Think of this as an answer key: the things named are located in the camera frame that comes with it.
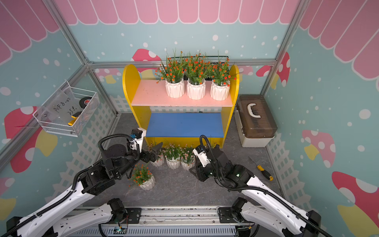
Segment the orange flower pot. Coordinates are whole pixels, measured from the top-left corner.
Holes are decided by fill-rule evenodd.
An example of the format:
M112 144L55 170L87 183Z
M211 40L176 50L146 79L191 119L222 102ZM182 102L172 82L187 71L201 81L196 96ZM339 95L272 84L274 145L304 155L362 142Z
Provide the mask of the orange flower pot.
M206 93L205 79L208 76L208 62L201 54L191 55L185 58L185 75L188 78L187 96L192 100L200 100Z
M173 57L166 57L165 61L156 69L155 74L160 81L165 81L166 93L170 98L180 98L184 95L185 61L183 52L179 55L174 52Z
M225 60L219 59L218 62L210 62L208 76L212 81L210 95L216 101L224 101L228 97L231 80L236 80L236 72L231 72L233 66L227 57Z
M154 175L145 165L136 165L134 167L131 180L144 191L151 190L156 184Z

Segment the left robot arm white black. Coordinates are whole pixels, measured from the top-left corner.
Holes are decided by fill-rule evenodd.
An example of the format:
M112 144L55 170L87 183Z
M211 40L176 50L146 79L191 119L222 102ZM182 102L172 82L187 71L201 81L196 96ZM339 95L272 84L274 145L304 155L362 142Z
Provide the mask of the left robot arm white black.
M6 237L56 237L53 230L56 220L75 209L86 199L91 199L115 184L124 175L129 178L139 161L155 161L163 144L159 143L149 152L142 149L142 129L134 129L131 135L114 134L99 140L101 160L79 171L72 186L45 207L27 217L14 217L7 222Z

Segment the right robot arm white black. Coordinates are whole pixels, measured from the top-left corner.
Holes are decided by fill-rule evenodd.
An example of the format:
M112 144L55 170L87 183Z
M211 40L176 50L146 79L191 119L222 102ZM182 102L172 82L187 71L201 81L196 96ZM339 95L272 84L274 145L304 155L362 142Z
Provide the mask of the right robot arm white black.
M280 237L329 236L321 228L321 216L316 211L305 211L267 187L252 171L233 164L219 146L212 147L201 135L193 153L196 164L190 172L201 182L213 178L230 192L239 192L256 201L255 206L245 198L238 198L231 207L237 222L258 224Z

